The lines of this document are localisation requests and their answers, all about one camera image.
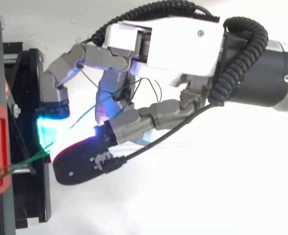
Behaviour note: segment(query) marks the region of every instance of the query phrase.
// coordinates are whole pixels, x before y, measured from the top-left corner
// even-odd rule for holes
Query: blue glowing light
[[[49,119],[38,117],[36,124],[38,139],[42,148],[46,148],[51,143],[55,142],[60,132],[69,129],[70,127],[69,118]],[[45,151],[49,153],[52,146],[53,145],[45,149]]]
[[[75,121],[73,118],[37,119],[37,131],[39,143],[42,148],[53,144],[45,151],[50,154],[51,162],[65,148],[95,135],[94,122],[90,119],[82,119],[75,127],[70,127]]]

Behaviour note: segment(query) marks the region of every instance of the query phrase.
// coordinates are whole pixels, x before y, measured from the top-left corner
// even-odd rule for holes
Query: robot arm
[[[96,135],[63,150],[54,159],[56,179],[62,184],[82,183],[121,167],[165,138],[142,142],[146,146],[128,157],[113,158],[108,148],[137,142],[151,129],[168,129],[169,136],[224,101],[288,112],[288,44],[268,40],[265,29],[252,20],[231,18],[224,27],[213,17],[123,21],[107,27],[104,42],[107,49],[75,45],[49,66],[40,81],[42,102],[47,107],[54,102],[57,107],[67,107],[63,85],[82,66],[104,70],[97,101],[121,91],[97,107],[98,123],[104,117],[108,120],[96,127]],[[134,76],[162,77],[174,86],[187,86],[179,101],[165,100],[138,110],[130,105],[116,116],[134,92],[134,87],[121,88],[132,84]],[[206,100],[211,105],[204,107]]]

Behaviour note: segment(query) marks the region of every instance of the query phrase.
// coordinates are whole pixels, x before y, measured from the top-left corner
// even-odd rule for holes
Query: white backdrop
[[[47,66],[111,18],[148,2],[0,0],[3,38],[40,49]],[[288,0],[194,2],[221,23],[250,17],[269,38],[288,42]],[[100,79],[101,71],[86,72]],[[76,119],[95,103],[96,90],[81,74],[67,87]],[[165,98],[180,92],[163,90]],[[140,107],[154,100],[144,84],[135,101]],[[95,125],[93,115],[84,123]],[[127,143],[113,153],[136,148]],[[31,219],[17,234],[288,235],[288,114],[272,109],[228,103],[210,110],[116,172],[75,187],[58,184],[50,173],[52,218],[46,224]]]

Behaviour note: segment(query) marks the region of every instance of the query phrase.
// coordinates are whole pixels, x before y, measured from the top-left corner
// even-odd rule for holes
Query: black cylindrical motor
[[[246,40],[228,34],[222,55],[223,66],[246,46]],[[231,102],[273,107],[288,112],[288,44],[269,40],[260,59],[234,90]]]

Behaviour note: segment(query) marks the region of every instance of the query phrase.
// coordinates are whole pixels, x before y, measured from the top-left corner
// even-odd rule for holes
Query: robotic hand
[[[103,101],[96,107],[96,120],[104,124],[95,128],[94,137],[56,156],[57,181],[73,185],[111,172],[225,101],[288,112],[288,44],[268,40],[267,31],[247,18],[229,18],[223,26],[218,22],[194,3],[152,3],[111,20],[55,60],[40,81],[44,115],[50,118],[70,115],[67,81],[84,66],[104,70],[96,95],[97,103]],[[136,110],[131,102],[135,76],[187,86],[180,101]],[[149,143],[143,137],[152,129],[170,131]],[[108,148],[127,141],[145,146],[113,158]]]

